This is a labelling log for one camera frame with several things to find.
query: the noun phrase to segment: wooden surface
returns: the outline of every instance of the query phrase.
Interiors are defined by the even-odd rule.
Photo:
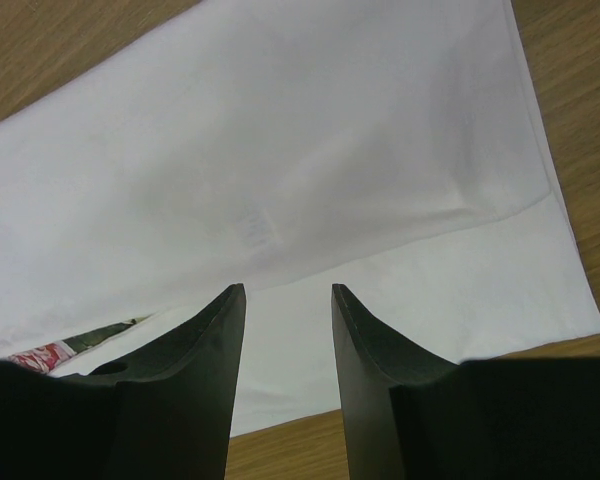
[[[197,0],[0,0],[0,120]],[[517,0],[549,144],[600,307],[600,0]],[[516,355],[600,355],[600,336]],[[338,412],[232,441],[230,479],[346,479]]]

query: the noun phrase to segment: brown wood grain tabletop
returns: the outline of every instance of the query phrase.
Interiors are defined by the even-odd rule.
[[[0,0],[0,121],[196,3]],[[513,4],[571,224],[600,308],[600,0]],[[600,335],[514,355],[600,355]],[[233,439],[227,478],[348,478],[339,412]]]

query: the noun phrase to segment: white fabric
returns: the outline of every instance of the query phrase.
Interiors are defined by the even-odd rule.
[[[233,282],[234,434],[338,407],[334,282],[453,361],[600,333],[508,3],[208,0],[0,124],[0,356]]]

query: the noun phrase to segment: wooden table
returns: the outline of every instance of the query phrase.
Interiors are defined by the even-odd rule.
[[[195,3],[0,0],[0,120]],[[600,307],[600,0],[517,0],[514,9]],[[517,355],[600,355],[600,336]],[[227,478],[348,478],[339,412],[234,439]]]

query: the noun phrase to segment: white towel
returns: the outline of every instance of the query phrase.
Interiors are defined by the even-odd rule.
[[[233,282],[234,434],[338,407],[333,282],[452,361],[600,333],[508,2],[208,0],[0,124],[0,356]]]

